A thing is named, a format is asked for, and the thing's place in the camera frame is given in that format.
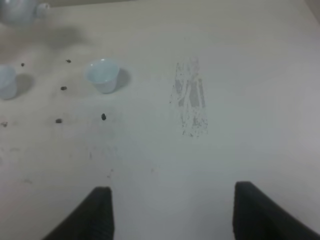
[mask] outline white cup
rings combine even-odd
[[[17,94],[16,71],[12,66],[0,65],[0,98],[11,99]]]
[[[84,77],[91,82],[95,88],[103,93],[112,93],[117,86],[119,66],[111,59],[104,58],[91,62],[84,72]]]

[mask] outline white container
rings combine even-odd
[[[119,66],[111,59],[104,58],[94,61],[85,69],[84,77],[91,82],[95,88],[103,93],[113,92],[117,86]]]
[[[37,0],[0,0],[0,22],[11,27],[29,26],[44,18],[49,8],[49,4],[38,4]]]
[[[17,94],[16,71],[12,66],[0,65],[0,98],[11,99]]]

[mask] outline small plastic cup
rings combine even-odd
[[[103,93],[112,93],[117,86],[119,66],[111,59],[104,58],[90,63],[84,72],[84,77],[91,82],[95,88]]]
[[[0,98],[11,99],[17,94],[16,71],[12,66],[0,65]]]

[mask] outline table surface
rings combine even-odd
[[[2,26],[0,51],[18,73],[0,101],[2,240],[41,239],[96,186],[116,240],[230,240],[236,181],[320,232],[320,27],[302,0],[53,8]],[[112,94],[83,78],[101,58],[121,68]]]

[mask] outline black object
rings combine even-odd
[[[233,232],[236,240],[320,240],[251,182],[235,185]]]
[[[97,187],[43,240],[112,240],[114,232],[111,189]]]

